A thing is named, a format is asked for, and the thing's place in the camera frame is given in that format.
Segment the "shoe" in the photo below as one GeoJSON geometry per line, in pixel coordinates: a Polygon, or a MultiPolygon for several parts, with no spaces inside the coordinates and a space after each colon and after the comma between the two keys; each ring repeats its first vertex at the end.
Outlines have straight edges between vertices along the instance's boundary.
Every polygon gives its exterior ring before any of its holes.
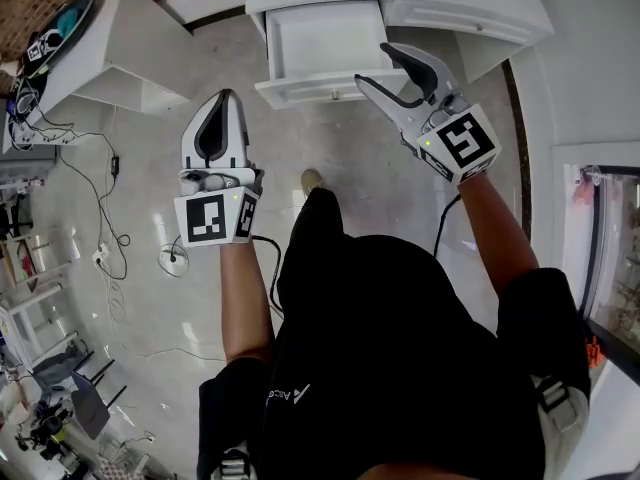
{"type": "Polygon", "coordinates": [[[314,188],[324,188],[324,178],[315,169],[304,171],[300,177],[300,183],[302,184],[302,191],[307,197],[309,197],[314,188]]]}

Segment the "tiled floor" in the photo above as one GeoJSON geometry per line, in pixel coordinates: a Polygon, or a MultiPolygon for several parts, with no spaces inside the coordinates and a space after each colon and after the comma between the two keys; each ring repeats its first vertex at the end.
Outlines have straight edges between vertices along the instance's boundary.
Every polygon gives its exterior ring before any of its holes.
{"type": "MultiPolygon", "coordinates": [[[[347,232],[391,234],[429,251],[440,212],[455,195],[454,188],[445,186],[442,178],[400,145],[394,125],[366,101],[273,111],[253,88],[254,83],[268,79],[268,67],[265,45],[248,17],[210,25],[195,36],[210,55],[198,101],[157,117],[128,111],[118,111],[116,116],[112,140],[121,157],[121,175],[109,197],[109,208],[116,232],[131,237],[131,245],[124,248],[128,277],[112,287],[110,296],[123,302],[124,310],[114,306],[112,311],[120,323],[111,323],[105,285],[91,263],[98,240],[98,210],[89,185],[59,164],[47,186],[33,197],[40,228],[57,226],[73,235],[79,259],[71,269],[73,290],[67,294],[67,305],[87,342],[98,351],[95,368],[108,357],[117,360],[101,384],[101,393],[110,398],[123,384],[129,386],[115,407],[111,432],[121,439],[152,432],[157,436],[153,444],[135,446],[185,478],[195,478],[198,386],[224,365],[218,250],[189,250],[189,272],[180,279],[167,276],[157,258],[160,247],[178,235],[173,197],[179,192],[180,138],[198,105],[224,87],[240,95],[251,140],[250,158],[267,172],[254,232],[274,238],[283,247],[303,203],[299,176],[308,166],[319,169],[335,190],[347,232]],[[176,351],[144,357],[172,348],[214,359],[176,351]]],[[[389,36],[441,55],[463,82],[452,34],[395,29],[389,36]]],[[[469,100],[482,103],[502,141],[504,151],[491,177],[519,216],[519,162],[502,71],[495,69],[471,87],[462,85],[469,100]]],[[[67,147],[63,154],[103,192],[104,141],[67,147]]],[[[274,251],[265,244],[257,249],[269,282],[274,251]]],[[[450,212],[440,251],[469,312],[495,330],[497,299],[461,204],[450,212]]],[[[122,272],[117,253],[111,268],[114,274],[122,272]]],[[[429,308],[425,301],[425,310],[446,308],[429,308]]]]}

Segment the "chair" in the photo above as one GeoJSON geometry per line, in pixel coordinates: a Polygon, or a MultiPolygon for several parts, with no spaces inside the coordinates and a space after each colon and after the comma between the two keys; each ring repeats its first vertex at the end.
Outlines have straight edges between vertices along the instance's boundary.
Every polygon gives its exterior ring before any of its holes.
{"type": "Polygon", "coordinates": [[[100,381],[104,379],[104,372],[115,363],[115,359],[112,359],[104,368],[96,373],[90,379],[84,375],[78,373],[78,370],[91,358],[93,351],[87,354],[87,356],[80,361],[71,372],[71,378],[78,388],[77,391],[71,393],[71,403],[73,404],[73,410],[75,412],[76,420],[82,430],[93,440],[95,440],[100,432],[105,427],[111,415],[109,414],[109,407],[111,407],[115,401],[120,398],[120,395],[124,393],[127,386],[124,386],[113,399],[105,405],[98,393],[96,387],[100,384],[100,381]]]}

